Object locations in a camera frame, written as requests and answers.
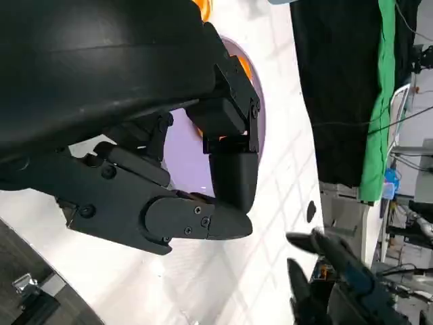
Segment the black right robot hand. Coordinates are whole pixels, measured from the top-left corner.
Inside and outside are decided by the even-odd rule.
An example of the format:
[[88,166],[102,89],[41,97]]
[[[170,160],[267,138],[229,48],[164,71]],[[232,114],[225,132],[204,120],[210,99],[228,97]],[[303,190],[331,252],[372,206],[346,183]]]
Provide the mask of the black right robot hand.
[[290,244],[317,254],[332,266],[336,279],[309,280],[294,259],[287,259],[292,311],[297,324],[392,324],[398,314],[386,304],[375,277],[342,240],[320,231],[288,232]]

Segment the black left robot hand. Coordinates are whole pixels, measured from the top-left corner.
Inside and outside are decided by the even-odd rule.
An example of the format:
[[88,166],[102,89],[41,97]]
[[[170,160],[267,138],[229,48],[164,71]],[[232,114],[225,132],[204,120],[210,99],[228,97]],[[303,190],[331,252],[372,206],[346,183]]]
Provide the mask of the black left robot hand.
[[[170,189],[173,111],[214,194]],[[70,229],[157,255],[249,236],[260,100],[193,1],[2,1],[1,188],[56,198]]]

